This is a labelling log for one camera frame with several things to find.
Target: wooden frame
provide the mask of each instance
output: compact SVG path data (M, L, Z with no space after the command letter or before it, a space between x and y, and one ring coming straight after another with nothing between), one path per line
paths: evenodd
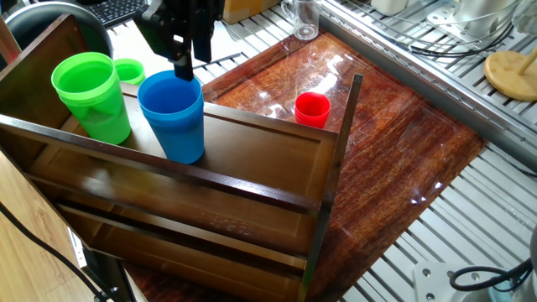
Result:
M339 134L206 103L206 153L186 165L164 157L136 86L123 85L129 139L86 136L50 85L52 70L84 51L63 15L0 73L3 152L89 248L245 299L303 301L362 77Z

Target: black cable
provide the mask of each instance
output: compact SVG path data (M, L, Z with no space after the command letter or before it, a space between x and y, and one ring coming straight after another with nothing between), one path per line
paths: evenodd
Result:
M73 263L69 261L64 255L60 254L60 252L53 249L50 245L48 245L46 242L43 242L41 239L37 238L29 229L26 228L18 219L15 217L8 208L0 202L0 212L11 222L17 229L22 232L29 240L34 242L35 244L42 247L45 251L52 254L52 256L58 258L67 268L69 268L75 275L82 280L82 282L88 287L88 289L91 290L91 292L101 301L106 302L107 299L102 296L101 292L93 286L93 284L90 282L90 280L87 278L87 276L84 275L83 272L80 271Z
M526 171L524 169L521 169L521 168L519 168L519 167L517 167L515 165L514 165L514 168L517 169L518 171L520 171L520 173L522 173L524 175L527 175L529 177L533 177L533 178L537 179L537 174L535 174L535 173L528 172L528 171Z
M522 283L531 275L531 272L532 270L529 270L520 279L515 279L514 285L508 289L498 289L496 285L494 285L493 287L500 293L508 293L510 291L517 289L520 285L522 285Z
M512 24L508 25L503 31L502 33L493 41L491 42L489 45L487 45L486 47L482 48L482 49L476 49L476 50L468 50L468 51L465 51L465 52L458 52L458 53L441 53L441 52L438 52L438 51L434 51L434 50L429 50L429 49L422 49L420 47L415 47L415 46L411 46L411 45L407 45L407 44L403 44L403 46L406 46L410 52L412 52L413 54L417 54L417 55L425 55L425 56L432 56L432 57L437 57L437 58L463 58L463 57L467 57L469 55L477 55L479 53L482 53L483 51L486 51L486 50L489 50L491 49L492 47L495 47L496 45L500 44L505 38L507 38L511 32L511 30L513 30L514 26ZM395 40L396 44L399 44L401 45L401 43L397 40Z
M524 274L527 274L528 272L531 272L532 270L533 270L533 265L531 264L530 259L522 262L519 266L509 271L505 271L500 268L489 268L489 267L481 267L481 266L463 268L463 269L459 269L451 276L450 285L453 289L456 289L459 291L474 291L474 290L486 289L491 286L500 284L503 281L512 279L514 285L518 286L523 282L522 278L524 278L524 280L525 278L527 278L527 276L524 276ZM498 276L494 276L490 278L489 280L483 281L478 284L460 285L456 283L456 280L459 277L461 277L463 274L474 273L474 272L497 273Z

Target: wooden coaster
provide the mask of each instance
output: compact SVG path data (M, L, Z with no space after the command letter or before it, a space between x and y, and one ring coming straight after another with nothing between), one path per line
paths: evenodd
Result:
M514 51L499 51L485 60L485 75L488 81L501 91L519 101L537 101L537 63L519 75L526 56Z

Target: plastic cup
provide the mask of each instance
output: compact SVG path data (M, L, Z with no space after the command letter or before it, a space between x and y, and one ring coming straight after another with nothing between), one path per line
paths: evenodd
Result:
M73 55L52 72L52 86L90 138L121 143L131 133L119 77L100 53Z
M119 80L128 84L140 85L145 80L142 63L133 59L114 60Z
M138 90L142 113L166 157L183 164L203 155L203 93L195 78L184 81L173 70L150 76Z
M315 92L306 92L296 99L295 121L315 128L324 128L330 114L330 100Z

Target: keyboard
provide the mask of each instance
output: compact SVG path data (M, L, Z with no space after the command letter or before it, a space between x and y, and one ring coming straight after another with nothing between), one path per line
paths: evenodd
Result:
M108 0L86 8L95 14L108 29L132 18L134 13L144 5L146 5L144 0Z

